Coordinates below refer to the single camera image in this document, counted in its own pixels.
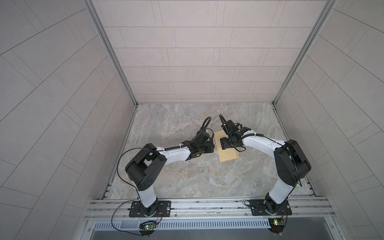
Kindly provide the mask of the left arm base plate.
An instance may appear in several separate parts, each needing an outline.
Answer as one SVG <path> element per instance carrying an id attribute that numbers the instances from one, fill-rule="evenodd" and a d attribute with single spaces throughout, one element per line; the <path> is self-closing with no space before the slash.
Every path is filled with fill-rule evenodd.
<path id="1" fill-rule="evenodd" d="M 130 218 L 151 218 L 151 217 L 169 217 L 171 210 L 171 201 L 156 200 L 151 206 L 145 208 L 140 201 L 133 201 L 129 217 Z"/>

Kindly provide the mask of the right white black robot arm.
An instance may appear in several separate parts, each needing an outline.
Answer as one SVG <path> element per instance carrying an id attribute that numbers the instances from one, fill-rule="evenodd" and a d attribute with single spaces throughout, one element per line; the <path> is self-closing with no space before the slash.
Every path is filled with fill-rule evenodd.
<path id="1" fill-rule="evenodd" d="M 250 147 L 261 151 L 275 160 L 278 179 L 267 193 L 263 208 L 269 215 L 283 213 L 288 196 L 312 169 L 299 143 L 294 140 L 278 141 L 258 134 L 242 124 L 235 124 L 219 115 L 226 137 L 221 138 L 223 150 Z"/>

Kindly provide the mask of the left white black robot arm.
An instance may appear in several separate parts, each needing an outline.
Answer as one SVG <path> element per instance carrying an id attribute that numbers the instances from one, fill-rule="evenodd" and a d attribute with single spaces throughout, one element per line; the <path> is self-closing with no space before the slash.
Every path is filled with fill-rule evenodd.
<path id="1" fill-rule="evenodd" d="M 139 201 L 132 204 L 130 217 L 151 217 L 161 204 L 155 194 L 153 184 L 165 165 L 189 161 L 202 154 L 214 152 L 214 136 L 207 131 L 197 133 L 191 141 L 170 148 L 157 148 L 149 143 L 126 165 L 125 171 L 137 189 Z"/>

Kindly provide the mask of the yellow paper envelope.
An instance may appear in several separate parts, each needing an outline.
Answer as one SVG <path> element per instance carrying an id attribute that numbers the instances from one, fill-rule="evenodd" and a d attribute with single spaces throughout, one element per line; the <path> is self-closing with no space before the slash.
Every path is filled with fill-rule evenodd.
<path id="1" fill-rule="evenodd" d="M 224 139 L 224 140 L 227 139 L 227 135 L 225 134 L 225 131 L 221 130 L 218 132 L 214 132 L 214 134 L 215 134 L 215 136 L 214 136 L 214 138 L 215 138 L 215 152 L 217 152 L 219 155 L 220 163 L 237 159 L 239 157 L 240 153 L 237 152 L 235 149 L 229 148 L 229 149 L 224 150 L 222 148 L 221 139 Z"/>

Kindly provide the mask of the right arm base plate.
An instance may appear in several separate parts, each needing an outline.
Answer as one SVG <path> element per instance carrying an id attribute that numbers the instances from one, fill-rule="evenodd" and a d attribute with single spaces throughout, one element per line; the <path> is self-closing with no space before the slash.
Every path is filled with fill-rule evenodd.
<path id="1" fill-rule="evenodd" d="M 292 215 L 292 210 L 288 200 L 281 204 L 276 204 L 273 200 L 249 200 L 250 209 L 253 216 L 276 216 Z"/>

